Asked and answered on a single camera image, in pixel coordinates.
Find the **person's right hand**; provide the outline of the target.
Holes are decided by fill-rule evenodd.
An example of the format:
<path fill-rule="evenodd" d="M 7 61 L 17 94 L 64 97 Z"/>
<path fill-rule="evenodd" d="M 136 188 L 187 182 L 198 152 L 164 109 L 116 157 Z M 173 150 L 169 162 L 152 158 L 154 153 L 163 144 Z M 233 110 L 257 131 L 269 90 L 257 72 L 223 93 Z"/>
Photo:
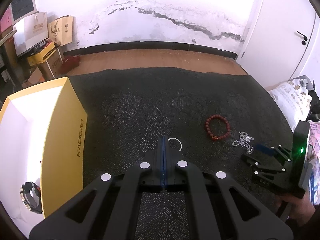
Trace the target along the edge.
<path fill-rule="evenodd" d="M 305 225 L 314 215 L 316 209 L 309 199 L 309 193 L 306 191 L 303 198 L 297 198 L 291 194 L 284 194 L 276 196 L 276 206 L 280 207 L 281 202 L 288 202 L 291 204 L 289 218 L 294 219 L 299 226 Z"/>

